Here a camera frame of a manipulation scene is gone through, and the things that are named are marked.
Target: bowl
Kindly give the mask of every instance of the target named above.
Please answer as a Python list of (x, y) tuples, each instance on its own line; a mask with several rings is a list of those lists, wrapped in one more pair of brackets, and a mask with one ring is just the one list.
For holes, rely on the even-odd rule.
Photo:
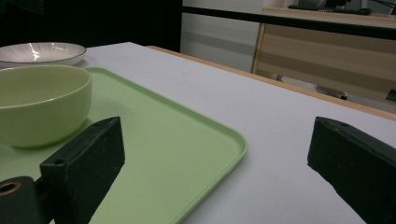
[(0, 70), (0, 143), (44, 147), (65, 139), (91, 108), (92, 76), (68, 65)]
[(0, 48), (0, 66), (19, 67), (38, 64), (74, 65), (87, 50), (68, 43), (26, 43)]

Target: white table surface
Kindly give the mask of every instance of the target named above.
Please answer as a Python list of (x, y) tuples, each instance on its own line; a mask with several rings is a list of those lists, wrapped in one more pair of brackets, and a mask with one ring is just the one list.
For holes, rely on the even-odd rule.
[(78, 66), (104, 67), (246, 137), (246, 157), (184, 223), (364, 223), (307, 166), (315, 117), (396, 147), (395, 121), (132, 43), (90, 48)]

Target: pale green bowl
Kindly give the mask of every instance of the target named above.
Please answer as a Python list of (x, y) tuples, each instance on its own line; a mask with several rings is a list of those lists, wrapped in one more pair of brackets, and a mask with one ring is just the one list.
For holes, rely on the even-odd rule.
[(91, 108), (92, 76), (67, 65), (0, 70), (0, 143), (43, 147), (76, 131)]

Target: plastic tray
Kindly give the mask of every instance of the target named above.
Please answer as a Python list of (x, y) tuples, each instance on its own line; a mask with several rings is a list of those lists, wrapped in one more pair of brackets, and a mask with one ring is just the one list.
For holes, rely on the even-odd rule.
[[(87, 70), (93, 96), (83, 127), (120, 116), (126, 154), (91, 223), (178, 223), (246, 154), (247, 142), (238, 132), (106, 69)], [(63, 144), (0, 145), (0, 180), (39, 178), (39, 163)]]

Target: white plate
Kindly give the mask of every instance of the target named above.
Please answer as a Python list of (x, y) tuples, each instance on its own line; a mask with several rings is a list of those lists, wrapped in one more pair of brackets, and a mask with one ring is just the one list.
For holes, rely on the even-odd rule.
[(0, 48), (0, 66), (19, 67), (38, 64), (73, 65), (87, 50), (67, 43), (27, 43)]

